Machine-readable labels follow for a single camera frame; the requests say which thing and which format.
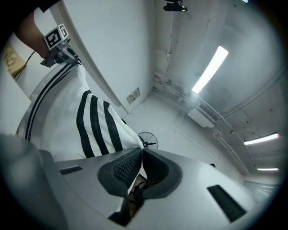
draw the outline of fan blade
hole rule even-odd
[[[140,138],[140,140],[142,141],[142,143],[144,143],[144,142],[145,142],[145,141],[143,140],[143,138],[142,138],[142,137],[140,137],[140,136],[139,136],[139,138]]]

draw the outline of ceiling light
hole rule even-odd
[[[207,66],[206,70],[199,78],[197,83],[194,85],[192,91],[195,93],[199,93],[204,86],[208,83],[208,81],[213,77],[216,71],[219,69],[223,61],[228,55],[228,51],[221,46],[218,47],[216,53],[214,54],[212,60],[210,61],[209,65]]]
[[[278,133],[274,133],[274,134],[271,134],[271,135],[266,136],[266,137],[261,137],[261,138],[258,138],[258,139],[254,139],[254,140],[251,140],[251,141],[244,142],[244,144],[245,145],[256,144],[256,143],[259,143],[259,142],[269,141],[269,140],[272,140],[272,139],[275,139],[275,138],[278,138],[278,137],[279,137],[279,134]]]
[[[279,168],[258,168],[259,171],[278,171]]]

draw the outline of projector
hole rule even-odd
[[[183,6],[183,0],[165,0],[165,1],[167,1],[167,5],[163,7],[165,11],[186,12],[188,10],[187,7]]]

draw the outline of black fan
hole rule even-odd
[[[142,132],[139,133],[138,136],[142,141],[144,147],[158,149],[158,140],[152,133]]]

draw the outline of black rectangular vent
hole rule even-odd
[[[245,210],[219,185],[207,188],[230,222],[243,216]]]
[[[60,172],[62,175],[66,175],[69,173],[77,172],[79,170],[82,170],[82,168],[77,165],[77,166],[73,166],[73,167],[69,167],[69,168],[60,169]]]

